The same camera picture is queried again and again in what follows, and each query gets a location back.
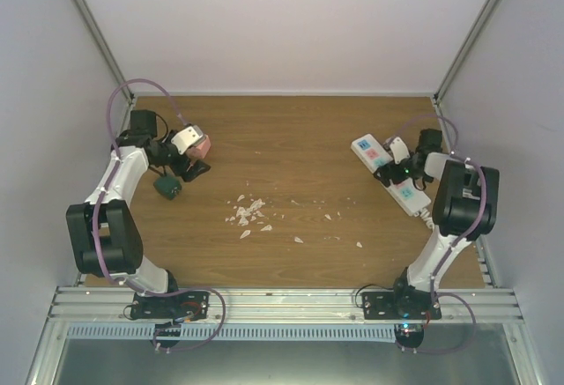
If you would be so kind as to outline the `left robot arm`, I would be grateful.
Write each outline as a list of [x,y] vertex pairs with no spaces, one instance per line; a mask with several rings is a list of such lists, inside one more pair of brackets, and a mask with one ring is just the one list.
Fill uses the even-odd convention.
[[151,110],[133,111],[129,128],[112,144],[108,167],[95,191],[83,203],[71,205],[65,217],[81,273],[152,296],[152,309],[170,318],[181,310],[182,297],[173,275],[145,256],[130,204],[148,171],[157,175],[155,190],[168,201],[175,199],[183,183],[210,170],[204,157],[211,141],[191,123],[161,135],[162,120]]

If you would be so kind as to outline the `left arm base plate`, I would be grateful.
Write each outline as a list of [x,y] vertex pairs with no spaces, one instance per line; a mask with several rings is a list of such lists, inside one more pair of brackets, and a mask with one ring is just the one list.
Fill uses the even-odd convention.
[[167,320],[185,322],[205,319],[210,293],[186,292],[174,297],[148,297],[135,293],[131,304],[122,312],[131,321]]

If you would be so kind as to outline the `green patterned plug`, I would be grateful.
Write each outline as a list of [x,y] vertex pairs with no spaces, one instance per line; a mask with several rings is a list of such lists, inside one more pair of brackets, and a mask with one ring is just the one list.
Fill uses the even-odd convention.
[[153,187],[159,195],[168,201],[174,200],[182,191],[182,185],[174,176],[161,176],[153,182]]

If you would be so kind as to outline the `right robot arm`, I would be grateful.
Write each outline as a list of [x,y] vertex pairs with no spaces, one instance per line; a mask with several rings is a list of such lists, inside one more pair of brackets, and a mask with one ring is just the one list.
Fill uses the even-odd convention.
[[450,265],[477,238],[489,234],[497,218],[500,172],[455,151],[446,153],[442,140],[440,130],[422,130],[411,151],[401,138],[391,137],[384,149],[393,160],[374,173],[384,186],[420,180],[420,191],[431,181],[439,182],[431,210],[431,236],[393,285],[390,308],[402,319],[436,304],[436,291]]

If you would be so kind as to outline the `pink cube adapter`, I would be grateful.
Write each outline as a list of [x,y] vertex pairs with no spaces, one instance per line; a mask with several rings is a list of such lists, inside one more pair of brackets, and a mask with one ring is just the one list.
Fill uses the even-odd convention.
[[186,154],[191,159],[204,159],[209,150],[211,149],[211,140],[208,135],[204,136],[204,139],[198,144],[194,144],[187,151]]

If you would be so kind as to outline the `white power strip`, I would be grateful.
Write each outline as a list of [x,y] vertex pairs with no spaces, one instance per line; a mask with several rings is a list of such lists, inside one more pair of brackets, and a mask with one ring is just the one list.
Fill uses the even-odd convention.
[[353,140],[351,150],[408,216],[419,216],[431,204],[427,194],[413,185],[409,170],[398,165],[371,134]]

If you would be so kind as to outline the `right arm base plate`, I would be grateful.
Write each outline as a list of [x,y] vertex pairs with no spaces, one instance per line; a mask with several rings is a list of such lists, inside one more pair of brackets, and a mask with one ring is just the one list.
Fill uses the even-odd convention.
[[428,292],[382,288],[376,285],[361,287],[353,297],[366,320],[426,321],[440,320],[442,312],[431,303]]

